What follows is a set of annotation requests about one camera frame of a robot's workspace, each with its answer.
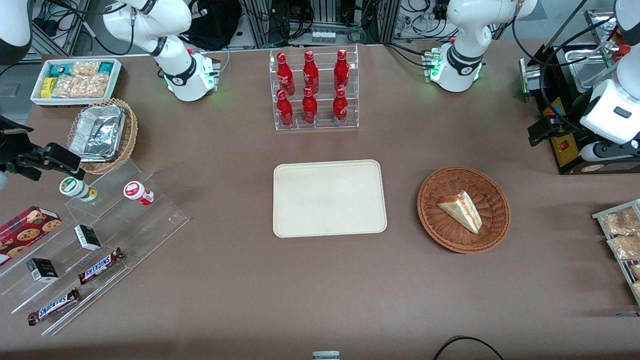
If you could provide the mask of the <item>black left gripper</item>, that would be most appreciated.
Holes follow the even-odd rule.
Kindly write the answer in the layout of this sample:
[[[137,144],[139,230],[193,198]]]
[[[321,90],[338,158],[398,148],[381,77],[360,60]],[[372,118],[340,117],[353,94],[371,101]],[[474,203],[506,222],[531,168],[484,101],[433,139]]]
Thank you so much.
[[[593,93],[592,89],[588,89],[573,101],[569,112],[569,120],[556,115],[542,116],[535,123],[535,126],[528,128],[529,145],[535,147],[544,141],[567,136],[574,132],[593,133],[592,130],[580,123],[580,120],[589,109]]]

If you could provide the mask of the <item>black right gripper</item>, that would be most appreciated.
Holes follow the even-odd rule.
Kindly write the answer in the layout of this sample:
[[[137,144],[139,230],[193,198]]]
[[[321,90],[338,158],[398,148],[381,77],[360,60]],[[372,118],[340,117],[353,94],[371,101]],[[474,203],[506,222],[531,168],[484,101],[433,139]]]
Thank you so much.
[[[41,179],[42,172],[58,171],[68,176],[83,176],[81,158],[64,146],[50,142],[46,146],[37,146],[30,141],[29,133],[34,129],[8,118],[0,117],[0,164],[10,174],[18,174],[34,182]],[[18,156],[29,153],[31,166],[13,162]]]

